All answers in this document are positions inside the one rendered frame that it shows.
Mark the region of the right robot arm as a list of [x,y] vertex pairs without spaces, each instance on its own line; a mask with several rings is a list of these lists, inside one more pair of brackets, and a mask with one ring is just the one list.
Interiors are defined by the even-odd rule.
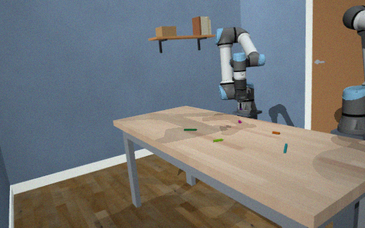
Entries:
[[[221,28],[216,30],[215,44],[220,49],[220,60],[222,70],[222,82],[218,86],[222,100],[234,99],[235,89],[233,77],[234,72],[246,71],[246,67],[263,66],[266,62],[264,54],[258,54],[251,42],[250,34],[240,27]],[[245,53],[234,53],[232,57],[233,43],[239,43]],[[242,101],[242,110],[238,113],[255,113],[257,107],[254,102],[254,84],[247,82],[248,99]]]

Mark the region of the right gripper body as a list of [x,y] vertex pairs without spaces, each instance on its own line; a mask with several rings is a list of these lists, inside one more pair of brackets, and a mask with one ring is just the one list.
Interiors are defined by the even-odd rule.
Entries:
[[246,71],[234,72],[232,81],[234,81],[234,89],[235,89],[234,99],[235,100],[248,99],[248,94],[246,93],[247,89]]

